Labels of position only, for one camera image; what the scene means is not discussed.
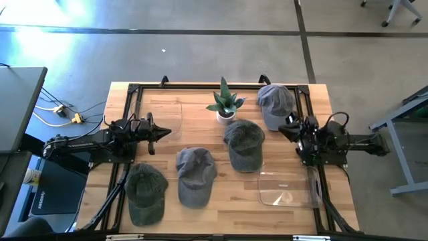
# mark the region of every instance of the succulent plant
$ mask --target succulent plant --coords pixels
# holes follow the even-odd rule
[[[222,114],[231,114],[242,106],[245,98],[236,99],[237,93],[231,94],[226,80],[221,77],[220,95],[214,92],[216,104],[207,106],[208,110],[218,111]]]

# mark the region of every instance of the concrete floor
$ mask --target concrete floor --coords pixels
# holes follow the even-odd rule
[[[0,15],[0,23],[117,29],[299,30],[293,0],[150,0],[127,4],[119,0],[45,0],[45,7],[30,5],[31,1],[12,2]],[[415,17],[404,8],[397,11],[388,28],[381,28],[389,1],[369,1],[365,9],[359,6],[360,0],[300,2],[307,31],[428,32],[425,20],[411,27]],[[428,15],[427,1],[418,0],[415,6]],[[46,17],[46,11],[56,13],[58,18]],[[427,38],[309,37],[308,43],[316,82],[328,85],[333,111],[350,114],[351,133],[369,133],[369,124],[428,84]],[[167,75],[171,81],[216,82],[224,76],[234,82],[255,82],[260,74],[267,74],[272,82],[308,83],[299,36],[104,35],[43,33],[24,28],[0,32],[0,52],[0,62],[13,66],[47,66],[45,88],[78,110],[105,100],[111,81],[160,81]],[[102,110],[99,106],[89,114]],[[44,117],[51,122],[62,121],[48,114]],[[56,133],[77,135],[91,128],[53,129],[32,119],[27,132],[46,140]],[[383,158],[349,153],[348,161],[362,231],[428,239],[428,191],[401,197],[389,193],[390,188],[405,184],[394,151]],[[53,218],[60,232],[72,219],[70,215]]]

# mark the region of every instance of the baseball cap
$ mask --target baseball cap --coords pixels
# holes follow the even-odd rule
[[[266,127],[277,131],[286,125],[286,118],[293,111],[295,100],[290,91],[283,85],[270,84],[259,89],[257,104],[261,106]]]
[[[168,181],[163,174],[146,163],[136,164],[126,178],[129,214],[135,226],[159,222],[165,210]]]
[[[229,158],[236,171],[258,171],[263,164],[261,144],[265,133],[249,120],[237,120],[226,127],[223,141],[229,146]]]
[[[205,207],[217,176],[210,152],[202,147],[184,148],[177,155],[177,171],[180,202],[190,208]]]

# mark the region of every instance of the wooden table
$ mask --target wooden table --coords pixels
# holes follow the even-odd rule
[[[128,84],[112,83],[105,110],[107,121],[122,118]],[[320,125],[323,125],[332,113],[327,87],[323,84],[311,84],[309,88],[314,114]],[[303,182],[307,175],[294,150],[296,144],[290,143],[279,132],[266,129],[260,107],[255,102],[257,91],[232,92],[237,92],[238,97],[247,97],[237,117],[255,122],[265,132],[263,170],[284,173],[290,183]],[[134,226],[129,218],[126,199],[120,233],[315,234],[312,208],[263,205],[258,196],[259,174],[238,173],[232,169],[227,146],[223,143],[225,127],[217,122],[215,112],[205,109],[213,102],[211,90],[158,89],[143,92],[140,117],[151,111],[158,126],[173,130],[172,134],[155,144],[156,155],[149,155],[147,144],[140,143],[135,159],[136,163],[150,163],[155,166],[168,179],[165,214],[158,224]],[[216,161],[218,176],[213,185],[211,199],[203,209],[187,208],[178,199],[175,161],[177,153],[185,147],[207,148]],[[111,164],[104,163],[89,174],[78,215],[78,227],[87,224],[106,199],[111,169]],[[326,176],[333,204],[347,222],[358,229],[350,187],[343,170],[326,166]],[[116,204],[112,207],[109,224],[112,223]]]

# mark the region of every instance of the white pot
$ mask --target white pot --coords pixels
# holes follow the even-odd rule
[[[233,113],[233,116],[229,118],[222,117],[220,113],[217,111],[217,120],[220,124],[228,125],[229,123],[233,122],[236,119],[236,112]]]

